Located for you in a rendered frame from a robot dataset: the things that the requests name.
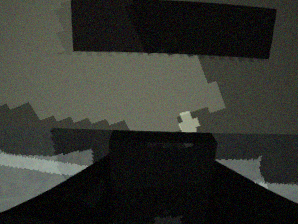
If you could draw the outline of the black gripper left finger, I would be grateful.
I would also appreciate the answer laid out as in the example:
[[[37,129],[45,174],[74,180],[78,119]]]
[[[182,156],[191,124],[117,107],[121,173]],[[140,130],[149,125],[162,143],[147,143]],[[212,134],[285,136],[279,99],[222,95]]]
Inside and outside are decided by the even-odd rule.
[[[0,212],[0,224],[113,224],[110,155],[47,192]]]

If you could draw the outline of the black two-prong plug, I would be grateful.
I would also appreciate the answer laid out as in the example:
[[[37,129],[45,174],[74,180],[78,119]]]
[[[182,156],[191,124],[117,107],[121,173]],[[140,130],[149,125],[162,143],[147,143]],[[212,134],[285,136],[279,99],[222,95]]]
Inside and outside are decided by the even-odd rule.
[[[204,224],[213,133],[113,131],[113,224]]]

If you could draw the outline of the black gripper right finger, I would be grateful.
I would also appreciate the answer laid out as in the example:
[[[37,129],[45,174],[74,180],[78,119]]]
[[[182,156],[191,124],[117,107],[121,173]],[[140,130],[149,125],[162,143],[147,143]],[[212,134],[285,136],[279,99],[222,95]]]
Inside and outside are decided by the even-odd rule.
[[[214,160],[204,224],[298,224],[298,202]]]

